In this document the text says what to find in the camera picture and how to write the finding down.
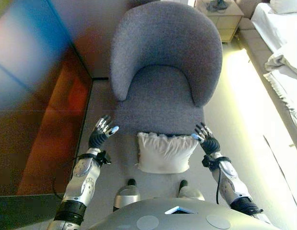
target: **nightstand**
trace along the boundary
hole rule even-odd
[[[226,0],[229,4],[226,10],[210,12],[206,5],[210,0],[197,0],[195,8],[204,13],[216,26],[222,42],[230,42],[238,28],[244,13],[233,0]]]

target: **floor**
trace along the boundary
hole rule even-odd
[[[297,230],[296,149],[291,147],[292,141],[246,52],[235,41],[224,44],[223,50],[220,81],[204,108],[206,124],[270,221],[282,230]],[[95,122],[104,114],[113,114],[114,109],[108,81],[95,81],[79,153],[86,152]],[[104,149],[111,155],[112,165],[102,167],[83,229],[111,213],[117,190],[129,178],[137,181],[142,199],[177,196],[180,181],[187,179],[191,186],[201,190],[206,201],[215,203],[216,182],[202,166],[204,152],[199,146],[190,158],[190,169],[181,174],[148,174],[138,170],[136,138],[125,135],[123,130],[111,137]],[[290,156],[289,163],[279,160],[284,153]],[[227,206],[223,199],[220,204]],[[45,229],[47,225],[45,221],[21,229]]]

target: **reflective surface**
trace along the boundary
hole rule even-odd
[[[47,1],[13,2],[0,17],[0,196],[52,193],[55,169],[76,154],[90,87]]]

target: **white pillow on bed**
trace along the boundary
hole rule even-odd
[[[297,13],[297,0],[271,0],[270,5],[278,14]]]
[[[138,168],[147,173],[183,173],[198,145],[190,136],[168,138],[156,133],[138,133],[140,159]]]

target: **nightstand drawer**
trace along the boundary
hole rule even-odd
[[[228,42],[231,40],[231,37],[235,29],[218,29],[222,42]]]
[[[211,16],[211,17],[208,17],[216,26],[216,23],[217,23],[217,20],[219,17],[216,17],[216,16]]]
[[[223,16],[217,20],[216,27],[218,29],[235,29],[241,16]]]

